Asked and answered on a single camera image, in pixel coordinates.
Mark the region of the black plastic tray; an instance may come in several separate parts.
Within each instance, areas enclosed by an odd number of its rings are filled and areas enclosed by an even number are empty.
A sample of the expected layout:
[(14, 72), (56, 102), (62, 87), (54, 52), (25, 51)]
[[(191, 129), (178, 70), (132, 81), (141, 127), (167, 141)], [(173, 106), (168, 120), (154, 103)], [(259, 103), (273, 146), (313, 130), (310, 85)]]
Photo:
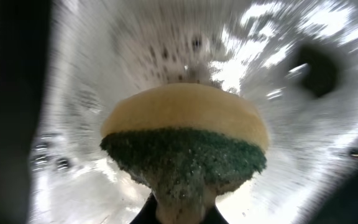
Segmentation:
[(1, 1), (0, 223), (129, 223), (100, 150), (121, 99), (201, 80), (253, 101), (267, 169), (229, 223), (358, 223), (358, 1)]

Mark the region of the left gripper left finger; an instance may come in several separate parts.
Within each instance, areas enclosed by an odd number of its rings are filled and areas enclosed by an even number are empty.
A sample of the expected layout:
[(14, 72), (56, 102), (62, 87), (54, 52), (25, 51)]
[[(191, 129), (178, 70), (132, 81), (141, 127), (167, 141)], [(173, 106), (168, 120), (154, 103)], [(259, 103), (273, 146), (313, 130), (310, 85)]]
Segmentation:
[(150, 194), (144, 206), (130, 224), (160, 224), (157, 216), (157, 200)]

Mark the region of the green yellow sponge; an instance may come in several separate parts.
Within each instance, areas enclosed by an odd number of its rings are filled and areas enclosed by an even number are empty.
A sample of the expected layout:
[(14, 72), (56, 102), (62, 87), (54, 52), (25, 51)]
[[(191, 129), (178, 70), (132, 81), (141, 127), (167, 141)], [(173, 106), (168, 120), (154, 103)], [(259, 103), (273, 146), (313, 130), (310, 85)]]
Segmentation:
[(176, 83), (120, 101), (101, 128), (102, 150), (157, 200), (160, 223), (202, 223), (216, 198), (267, 165), (267, 128), (245, 99)]

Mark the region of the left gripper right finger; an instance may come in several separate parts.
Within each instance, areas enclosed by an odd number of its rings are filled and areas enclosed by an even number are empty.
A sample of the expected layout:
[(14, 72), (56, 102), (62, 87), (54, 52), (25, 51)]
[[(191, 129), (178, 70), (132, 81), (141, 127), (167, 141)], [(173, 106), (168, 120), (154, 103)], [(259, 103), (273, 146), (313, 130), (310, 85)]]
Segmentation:
[(202, 224), (228, 224), (225, 218), (221, 215), (217, 207), (214, 205), (206, 213)]

